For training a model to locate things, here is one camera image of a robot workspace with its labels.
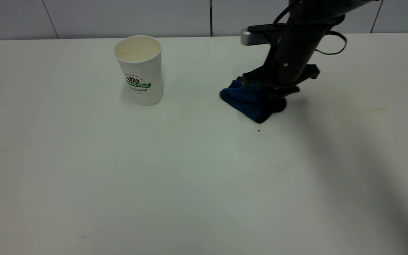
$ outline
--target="white wall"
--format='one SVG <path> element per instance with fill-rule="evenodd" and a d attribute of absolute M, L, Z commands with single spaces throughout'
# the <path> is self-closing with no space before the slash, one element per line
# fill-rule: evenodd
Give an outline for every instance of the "white wall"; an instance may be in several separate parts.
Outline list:
<path fill-rule="evenodd" d="M 210 36 L 209 1 L 44 0 L 44 5 L 42 0 L 0 0 L 0 39 L 54 39 L 56 32 L 59 38 Z M 213 0 L 214 35 L 238 35 L 247 26 L 271 23 L 287 4 Z M 334 30 L 408 32 L 408 1 L 383 1 L 374 25 L 380 5 L 376 1 L 348 13 Z"/>
<path fill-rule="evenodd" d="M 42 0 L 0 0 L 0 39 L 55 39 Z"/>
<path fill-rule="evenodd" d="M 373 32 L 408 32 L 408 0 L 384 0 Z"/>
<path fill-rule="evenodd" d="M 209 0 L 44 0 L 59 38 L 210 36 Z"/>
<path fill-rule="evenodd" d="M 272 23 L 288 3 L 288 0 L 214 0 L 214 35 L 239 35 L 240 30 L 248 26 Z M 372 2 L 348 13 L 345 21 L 333 30 L 369 33 L 379 6 L 380 2 Z"/>

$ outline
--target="white table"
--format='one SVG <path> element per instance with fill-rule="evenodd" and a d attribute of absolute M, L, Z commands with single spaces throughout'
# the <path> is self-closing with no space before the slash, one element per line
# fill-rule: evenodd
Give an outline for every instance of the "white table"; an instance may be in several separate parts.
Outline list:
<path fill-rule="evenodd" d="M 347 37 L 264 124 L 219 92 L 267 45 L 161 38 L 143 107 L 119 39 L 0 41 L 0 255 L 408 254 L 408 34 Z"/>

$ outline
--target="paper cup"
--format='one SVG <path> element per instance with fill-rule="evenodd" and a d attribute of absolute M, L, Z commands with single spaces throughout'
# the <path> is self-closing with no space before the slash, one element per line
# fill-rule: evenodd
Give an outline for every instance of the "paper cup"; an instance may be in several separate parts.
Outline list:
<path fill-rule="evenodd" d="M 160 42 L 147 35 L 128 37 L 114 47 L 131 95 L 140 105 L 154 105 L 162 99 L 161 54 Z"/>

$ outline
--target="green label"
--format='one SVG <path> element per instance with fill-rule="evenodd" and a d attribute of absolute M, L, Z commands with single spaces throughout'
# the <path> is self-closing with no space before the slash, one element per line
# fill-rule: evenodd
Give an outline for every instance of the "green label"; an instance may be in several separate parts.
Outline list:
<path fill-rule="evenodd" d="M 144 84 L 144 83 L 131 82 L 131 81 L 129 81 L 129 80 L 126 80 L 126 81 L 127 81 L 127 83 L 128 83 L 129 85 L 134 86 L 134 87 L 151 87 L 151 86 L 152 86 L 151 83 Z"/>

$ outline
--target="blue cloth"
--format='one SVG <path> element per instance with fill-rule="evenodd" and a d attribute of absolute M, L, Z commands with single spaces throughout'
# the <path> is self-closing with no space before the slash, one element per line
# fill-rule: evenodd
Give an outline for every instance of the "blue cloth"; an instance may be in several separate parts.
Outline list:
<path fill-rule="evenodd" d="M 220 98 L 257 123 L 266 121 L 272 113 L 280 112 L 285 108 L 283 98 L 280 105 L 275 108 L 267 107 L 264 103 L 265 92 L 262 87 L 260 85 L 243 87 L 239 79 L 234 80 L 229 87 L 223 89 L 220 92 Z"/>

